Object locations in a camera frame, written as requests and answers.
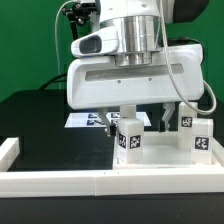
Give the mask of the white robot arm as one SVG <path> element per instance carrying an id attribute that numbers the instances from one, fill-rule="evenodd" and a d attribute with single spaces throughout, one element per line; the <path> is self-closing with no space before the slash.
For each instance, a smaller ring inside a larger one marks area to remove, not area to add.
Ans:
<path id="1" fill-rule="evenodd" d="M 194 101 L 204 92 L 203 47 L 169 41 L 168 23 L 192 22 L 209 0 L 94 0 L 96 29 L 72 42 L 67 73 L 73 109 L 96 108 L 109 136 L 107 109 L 126 105 Z"/>

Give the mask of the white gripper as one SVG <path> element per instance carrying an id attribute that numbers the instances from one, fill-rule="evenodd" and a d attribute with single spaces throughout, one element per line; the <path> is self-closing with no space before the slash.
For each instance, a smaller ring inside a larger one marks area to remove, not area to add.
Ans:
<path id="1" fill-rule="evenodd" d="M 67 74 L 67 101 L 73 109 L 99 108 L 108 137 L 116 125 L 107 118 L 108 107 L 164 103 L 159 131 L 170 128 L 175 103 L 199 99 L 203 92 L 202 46 L 171 46 L 152 55 L 144 66 L 117 67 L 111 56 L 77 59 Z"/>

